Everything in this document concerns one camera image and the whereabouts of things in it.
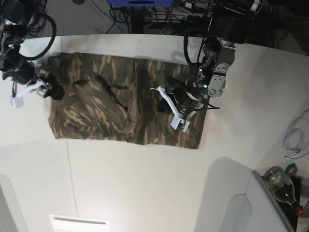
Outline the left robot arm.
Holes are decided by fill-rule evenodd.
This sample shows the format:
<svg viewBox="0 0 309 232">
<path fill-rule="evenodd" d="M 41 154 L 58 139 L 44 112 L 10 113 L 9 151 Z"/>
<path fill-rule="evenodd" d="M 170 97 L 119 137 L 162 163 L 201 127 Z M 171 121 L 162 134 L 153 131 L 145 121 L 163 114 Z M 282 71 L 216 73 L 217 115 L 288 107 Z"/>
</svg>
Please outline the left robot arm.
<svg viewBox="0 0 309 232">
<path fill-rule="evenodd" d="M 211 97 L 220 97 L 226 84 L 226 73 L 235 60 L 236 44 L 248 38 L 254 16 L 261 10 L 261 0 L 210 0 L 207 6 L 206 25 L 188 28 L 184 33 L 184 56 L 194 73 L 182 82 L 166 78 L 166 86 L 153 90 L 160 93 L 159 111 L 173 113 L 171 126 L 187 131 L 190 119 L 199 111 L 214 109 Z M 188 56 L 188 36 L 201 32 L 203 40 L 198 57 L 193 63 Z"/>
</svg>

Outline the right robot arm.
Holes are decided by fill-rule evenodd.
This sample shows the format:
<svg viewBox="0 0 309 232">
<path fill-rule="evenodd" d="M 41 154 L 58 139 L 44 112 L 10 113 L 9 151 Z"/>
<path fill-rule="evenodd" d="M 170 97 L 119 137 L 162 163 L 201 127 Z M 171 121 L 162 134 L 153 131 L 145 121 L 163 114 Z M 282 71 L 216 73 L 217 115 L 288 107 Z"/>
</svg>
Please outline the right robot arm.
<svg viewBox="0 0 309 232">
<path fill-rule="evenodd" d="M 2 0 L 0 2 L 0 70 L 2 78 L 11 78 L 10 102 L 14 108 L 23 106 L 23 95 L 36 92 L 42 98 L 61 100 L 63 87 L 55 77 L 39 76 L 34 61 L 42 58 L 56 38 L 56 23 L 46 13 L 45 0 Z M 37 37 L 49 22 L 51 39 L 45 49 L 33 57 L 20 54 L 21 44 L 28 35 Z"/>
</svg>

